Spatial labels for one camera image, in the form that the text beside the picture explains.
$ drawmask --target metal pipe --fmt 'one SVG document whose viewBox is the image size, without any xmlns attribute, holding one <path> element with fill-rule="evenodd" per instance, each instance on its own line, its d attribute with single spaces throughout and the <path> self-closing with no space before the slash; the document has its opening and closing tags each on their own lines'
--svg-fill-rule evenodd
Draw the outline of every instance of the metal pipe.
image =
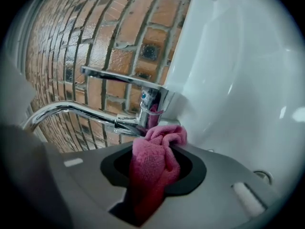
<svg viewBox="0 0 305 229">
<path fill-rule="evenodd" d="M 116 116 L 92 109 L 74 101 L 58 101 L 44 106 L 36 111 L 23 125 L 24 130 L 33 132 L 39 124 L 51 115 L 61 112 L 73 112 L 84 118 L 89 118 L 106 125 L 115 126 Z"/>
</svg>

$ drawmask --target sink basin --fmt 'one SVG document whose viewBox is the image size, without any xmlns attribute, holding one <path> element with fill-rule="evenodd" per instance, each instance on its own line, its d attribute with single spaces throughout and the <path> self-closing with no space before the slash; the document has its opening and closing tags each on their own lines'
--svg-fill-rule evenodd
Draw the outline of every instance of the sink basin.
<svg viewBox="0 0 305 229">
<path fill-rule="evenodd" d="M 165 117 L 189 143 L 271 174 L 285 195 L 305 162 L 304 65 L 303 37 L 279 0 L 192 0 Z"/>
</svg>

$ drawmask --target red cloth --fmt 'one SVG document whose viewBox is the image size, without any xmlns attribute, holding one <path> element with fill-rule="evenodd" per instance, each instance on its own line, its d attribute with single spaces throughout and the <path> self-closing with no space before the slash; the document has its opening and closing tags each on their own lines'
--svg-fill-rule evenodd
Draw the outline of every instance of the red cloth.
<svg viewBox="0 0 305 229">
<path fill-rule="evenodd" d="M 179 178 L 180 166 L 169 144 L 185 145 L 186 136 L 186 130 L 179 125 L 156 126 L 144 139 L 133 141 L 129 179 L 139 225 L 162 204 L 164 188 Z"/>
</svg>

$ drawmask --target brick wall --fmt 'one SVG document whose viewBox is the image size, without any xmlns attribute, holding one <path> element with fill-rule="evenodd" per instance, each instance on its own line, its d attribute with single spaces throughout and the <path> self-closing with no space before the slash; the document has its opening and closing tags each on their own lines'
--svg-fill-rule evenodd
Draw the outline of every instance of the brick wall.
<svg viewBox="0 0 305 229">
<path fill-rule="evenodd" d="M 164 84 L 190 0 L 46 0 L 31 31 L 26 77 L 34 111 L 74 100 L 111 113 L 133 114 L 140 89 L 80 74 L 81 65 Z M 128 142 L 106 126 L 73 113 L 41 129 L 61 152 Z"/>
</svg>

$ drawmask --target faucet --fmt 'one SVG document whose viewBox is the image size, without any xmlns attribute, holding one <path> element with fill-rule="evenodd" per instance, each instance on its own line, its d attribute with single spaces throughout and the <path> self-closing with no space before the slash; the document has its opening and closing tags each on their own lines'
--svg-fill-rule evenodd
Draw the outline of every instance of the faucet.
<svg viewBox="0 0 305 229">
<path fill-rule="evenodd" d="M 142 94 L 139 112 L 135 116 L 123 114 L 114 115 L 92 109 L 74 101 L 58 101 L 36 111 L 25 122 L 22 128 L 33 132 L 49 116 L 60 112 L 73 112 L 82 117 L 101 122 L 107 125 L 107 127 L 113 128 L 113 131 L 118 134 L 145 136 L 148 129 L 159 124 L 161 115 L 167 110 L 175 94 L 155 83 L 108 71 L 97 70 L 88 66 L 82 66 L 81 73 L 88 77 L 114 80 L 140 86 L 142 88 Z M 177 121 L 166 121 L 171 124 L 177 123 Z"/>
</svg>

